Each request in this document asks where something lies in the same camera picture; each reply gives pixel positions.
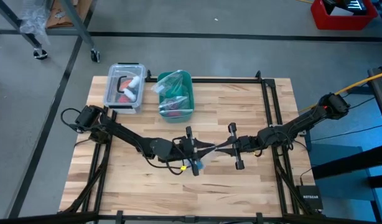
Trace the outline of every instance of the cardboard box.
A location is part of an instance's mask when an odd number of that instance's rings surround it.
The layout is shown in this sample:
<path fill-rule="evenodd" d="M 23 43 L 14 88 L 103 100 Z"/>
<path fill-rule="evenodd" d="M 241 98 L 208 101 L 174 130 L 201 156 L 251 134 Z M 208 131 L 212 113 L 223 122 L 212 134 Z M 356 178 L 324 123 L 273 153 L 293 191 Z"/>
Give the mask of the cardboard box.
<path fill-rule="evenodd" d="M 85 20 L 87 12 L 91 6 L 92 0 L 73 0 L 75 10 L 77 11 L 80 19 Z M 55 27 L 72 27 L 71 19 L 66 15 L 60 0 L 54 0 L 50 11 L 50 17 L 47 20 L 46 28 Z"/>

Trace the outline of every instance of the wooden table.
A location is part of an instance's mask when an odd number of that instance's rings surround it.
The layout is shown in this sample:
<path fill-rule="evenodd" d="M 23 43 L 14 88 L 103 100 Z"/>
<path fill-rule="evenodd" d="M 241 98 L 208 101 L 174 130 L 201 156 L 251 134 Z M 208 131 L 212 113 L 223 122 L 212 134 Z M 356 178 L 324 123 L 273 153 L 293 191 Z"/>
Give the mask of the wooden table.
<path fill-rule="evenodd" d="M 103 107 L 106 81 L 107 77 L 94 77 L 88 105 Z M 282 119 L 286 123 L 298 116 L 291 81 L 288 78 L 275 81 Z M 152 84 L 145 86 L 141 114 L 119 114 L 116 119 L 141 136 L 172 139 L 184 136 L 185 127 L 191 126 L 195 138 L 221 143 L 229 136 L 227 126 L 230 122 L 236 123 L 238 136 L 255 136 L 268 126 L 260 84 L 194 83 L 195 112 L 189 122 L 179 124 L 166 123 L 160 117 L 158 97 L 150 90 Z M 269 99 L 275 123 L 270 90 Z M 79 134 L 77 141 L 88 135 Z M 297 140 L 305 143 L 304 138 Z M 60 210 L 67 208 L 86 185 L 94 146 L 88 141 L 75 148 Z M 301 173 L 310 169 L 309 156 L 303 146 L 294 143 L 289 157 L 294 181 L 298 184 Z M 100 214 L 115 215 L 117 210 L 123 210 L 125 215 L 253 217 L 261 212 L 264 217 L 281 217 L 271 149 L 264 150 L 259 158 L 252 154 L 243 154 L 242 158 L 245 169 L 236 170 L 234 157 L 216 152 L 210 155 L 212 161 L 198 177 L 194 177 L 191 170 L 176 176 L 167 169 L 149 166 L 134 147 L 113 138 Z M 163 165 L 157 160 L 152 162 Z M 311 171 L 303 175 L 303 181 L 314 184 Z M 291 213 L 289 191 L 284 186 Z M 91 195 L 90 209 L 95 192 L 96 187 Z"/>

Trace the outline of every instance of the clear plastic container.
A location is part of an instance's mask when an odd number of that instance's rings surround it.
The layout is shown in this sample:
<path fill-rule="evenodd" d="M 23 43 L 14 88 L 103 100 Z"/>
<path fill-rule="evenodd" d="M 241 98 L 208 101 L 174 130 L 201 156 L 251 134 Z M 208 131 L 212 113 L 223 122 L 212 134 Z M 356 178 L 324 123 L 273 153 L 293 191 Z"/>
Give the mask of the clear plastic container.
<path fill-rule="evenodd" d="M 141 112 L 146 68 L 138 63 L 117 63 L 109 68 L 104 105 L 118 113 Z"/>

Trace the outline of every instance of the caster wheel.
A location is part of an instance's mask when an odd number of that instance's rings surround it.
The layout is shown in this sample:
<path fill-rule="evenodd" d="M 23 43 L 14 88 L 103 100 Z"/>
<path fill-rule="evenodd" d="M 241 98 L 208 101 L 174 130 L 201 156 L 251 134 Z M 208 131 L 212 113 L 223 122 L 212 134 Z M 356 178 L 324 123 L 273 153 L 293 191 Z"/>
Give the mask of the caster wheel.
<path fill-rule="evenodd" d="M 39 55 L 39 53 L 34 50 L 34 58 L 37 60 L 45 60 L 47 58 L 47 52 L 45 50 L 42 50 L 42 54 Z"/>
<path fill-rule="evenodd" d="M 91 60 L 94 62 L 100 62 L 100 52 L 96 50 L 91 50 Z"/>

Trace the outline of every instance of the teal plastic bin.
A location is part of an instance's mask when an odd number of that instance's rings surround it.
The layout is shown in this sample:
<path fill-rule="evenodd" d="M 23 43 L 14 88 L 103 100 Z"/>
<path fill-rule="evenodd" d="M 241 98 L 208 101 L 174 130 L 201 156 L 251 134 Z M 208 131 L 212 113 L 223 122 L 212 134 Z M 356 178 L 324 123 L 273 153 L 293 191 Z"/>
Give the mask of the teal plastic bin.
<path fill-rule="evenodd" d="M 166 76 L 170 75 L 171 73 L 174 73 L 174 72 L 165 72 L 165 73 L 160 74 L 158 76 L 158 80 L 157 81 L 165 78 Z M 187 97 L 189 98 L 190 111 L 186 111 L 186 112 L 181 111 L 181 112 L 178 112 L 179 115 L 177 115 L 177 116 L 164 116 L 162 113 L 160 113 L 162 118 L 166 122 L 168 122 L 168 123 L 181 123 L 181 122 L 188 121 L 191 118 L 192 113 L 193 113 L 193 111 L 195 109 L 195 104 L 194 104 L 194 101 L 193 101 L 193 90 L 192 90 L 191 75 L 188 72 L 183 71 L 183 70 L 181 70 L 179 73 L 183 75 L 182 88 L 180 88 L 177 91 L 168 91 L 171 94 L 167 95 L 167 96 L 160 96 L 159 95 L 159 103 L 162 103 L 165 98 L 171 98 L 171 97 L 174 97 L 174 96 L 184 96 L 184 92 L 188 92 L 189 95 L 187 95 Z"/>

